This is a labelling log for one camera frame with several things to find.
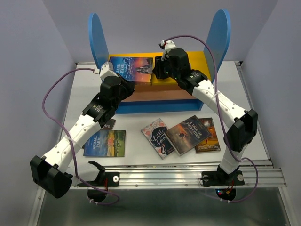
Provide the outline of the Jane Eyre blue book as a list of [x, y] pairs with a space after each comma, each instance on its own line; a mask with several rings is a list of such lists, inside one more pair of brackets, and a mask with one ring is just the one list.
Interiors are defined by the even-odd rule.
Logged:
[[153, 58], [111, 56], [109, 61], [113, 65], [114, 72], [125, 80], [136, 84], [151, 85]]

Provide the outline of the A Tale of Two Cities book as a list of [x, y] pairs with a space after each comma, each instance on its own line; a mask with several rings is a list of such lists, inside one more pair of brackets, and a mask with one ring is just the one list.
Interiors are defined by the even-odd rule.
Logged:
[[165, 135], [178, 155], [181, 156], [209, 138], [211, 133], [194, 115], [168, 129]]

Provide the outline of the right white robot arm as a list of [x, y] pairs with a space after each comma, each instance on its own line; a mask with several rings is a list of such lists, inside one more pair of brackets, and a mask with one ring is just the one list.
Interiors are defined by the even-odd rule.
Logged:
[[188, 54], [181, 48], [173, 48], [154, 58], [153, 73], [157, 79], [171, 78], [178, 86], [199, 99], [220, 119], [226, 150], [217, 171], [217, 180], [226, 184], [238, 170], [242, 154], [257, 133], [258, 114], [246, 110], [219, 92], [216, 85], [200, 70], [192, 69]]

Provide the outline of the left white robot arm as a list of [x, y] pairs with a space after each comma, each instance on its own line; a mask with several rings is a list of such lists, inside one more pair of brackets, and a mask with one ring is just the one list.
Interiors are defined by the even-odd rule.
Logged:
[[34, 156], [30, 161], [33, 181], [55, 198], [64, 196], [72, 185], [75, 174], [67, 173], [71, 162], [76, 162], [76, 153], [82, 146], [111, 119], [120, 102], [130, 97], [135, 91], [135, 84], [119, 75], [102, 79], [100, 91], [84, 108], [75, 125], [67, 130], [59, 121], [65, 136], [42, 157]]

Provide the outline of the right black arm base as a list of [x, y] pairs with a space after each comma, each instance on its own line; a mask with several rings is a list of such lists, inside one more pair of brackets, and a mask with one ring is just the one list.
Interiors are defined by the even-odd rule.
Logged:
[[199, 184], [203, 187], [216, 186], [217, 197], [221, 201], [231, 202], [236, 197], [236, 186], [245, 185], [242, 171], [237, 170], [231, 174], [227, 174], [221, 170], [203, 171]]

